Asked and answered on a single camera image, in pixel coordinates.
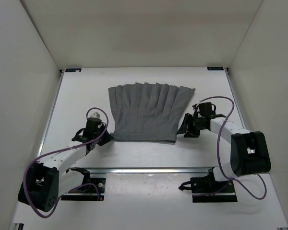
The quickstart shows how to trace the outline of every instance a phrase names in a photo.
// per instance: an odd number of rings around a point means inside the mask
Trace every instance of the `folded cloth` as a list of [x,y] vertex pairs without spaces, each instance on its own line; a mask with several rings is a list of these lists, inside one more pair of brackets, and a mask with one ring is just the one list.
[[183,111],[195,89],[167,84],[119,85],[108,89],[118,141],[176,141]]

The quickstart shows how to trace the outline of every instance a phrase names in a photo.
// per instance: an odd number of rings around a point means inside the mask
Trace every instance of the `white table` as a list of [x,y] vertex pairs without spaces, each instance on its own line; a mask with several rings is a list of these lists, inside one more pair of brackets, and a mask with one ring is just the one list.
[[[193,113],[191,105],[203,98],[217,95],[233,98],[225,72],[208,71],[205,67],[94,68],[66,72],[42,154],[67,145],[75,132],[85,127],[85,113],[91,107],[106,111],[108,131],[114,131],[108,88],[135,82],[196,88],[185,111],[188,113]],[[226,115],[231,108],[226,100],[211,101],[216,104],[217,113]],[[230,120],[242,125],[237,109]],[[221,141],[223,161],[228,161],[229,152],[230,145]],[[268,174],[264,175],[268,195],[263,201],[254,200],[237,184],[237,203],[194,204],[190,192],[178,190],[182,182],[194,175],[192,172],[216,165],[216,134],[207,130],[196,139],[178,137],[175,145],[112,142],[97,147],[76,164],[98,168],[95,171],[119,173],[107,174],[104,202],[61,201],[49,219],[41,219],[29,206],[18,204],[13,222],[24,223],[24,230],[270,230],[288,226]],[[141,169],[146,174],[121,173],[128,169],[134,172]],[[258,196],[263,193],[258,177],[245,176],[242,181]]]

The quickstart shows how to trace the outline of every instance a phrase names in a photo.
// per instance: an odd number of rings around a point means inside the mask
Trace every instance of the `white wall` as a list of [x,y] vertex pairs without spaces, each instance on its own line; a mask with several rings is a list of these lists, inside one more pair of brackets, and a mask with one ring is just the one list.
[[0,230],[36,156],[59,70],[18,0],[0,0]]
[[228,67],[262,0],[21,0],[58,67]]
[[229,70],[248,126],[265,133],[288,219],[288,0],[263,1]]

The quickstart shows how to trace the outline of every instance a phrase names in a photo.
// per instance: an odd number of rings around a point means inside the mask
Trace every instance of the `pleated fabric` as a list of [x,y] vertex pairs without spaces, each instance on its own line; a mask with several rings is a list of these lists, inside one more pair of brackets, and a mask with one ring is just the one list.
[[118,141],[176,141],[183,111],[195,89],[167,84],[119,85],[108,89]]

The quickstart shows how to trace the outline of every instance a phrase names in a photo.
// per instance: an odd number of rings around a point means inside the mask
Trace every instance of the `metal strip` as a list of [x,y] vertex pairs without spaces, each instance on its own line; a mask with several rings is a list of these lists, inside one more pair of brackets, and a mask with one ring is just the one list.
[[231,90],[231,94],[234,98],[234,101],[235,101],[235,104],[236,104],[236,107],[237,107],[237,110],[238,110],[238,114],[239,114],[239,117],[240,117],[240,120],[241,120],[241,123],[242,123],[242,127],[243,128],[246,128],[246,124],[245,124],[245,121],[244,121],[244,118],[243,118],[243,114],[242,114],[242,111],[240,109],[240,106],[238,104],[238,100],[237,100],[237,97],[236,97],[236,94],[235,94],[235,90],[234,88],[232,87],[232,83],[230,81],[230,77],[229,77],[229,74],[228,74],[228,69],[227,68],[224,68],[224,71],[225,71],[225,74],[226,74],[226,77],[227,77],[227,81],[229,83],[229,87],[230,87],[230,90]]
[[210,168],[86,168],[90,173],[207,173]]
[[57,98],[58,98],[60,87],[61,87],[61,84],[62,84],[63,75],[64,75],[64,71],[62,71],[62,73],[61,73],[60,80],[59,80],[59,85],[58,85],[58,89],[57,89],[57,93],[56,93],[56,97],[55,97],[55,99],[53,101],[52,109],[51,109],[51,112],[50,112],[50,114],[48,116],[48,119],[47,119],[46,128],[44,130],[43,137],[42,137],[41,142],[39,144],[39,148],[38,148],[38,152],[37,152],[37,156],[38,157],[40,156],[40,154],[43,151],[44,143],[45,143],[45,140],[46,140],[46,137],[47,137],[47,133],[48,133],[49,127],[50,127],[50,122],[51,122],[51,119],[52,119],[54,108],[55,108],[56,103],[57,103]]

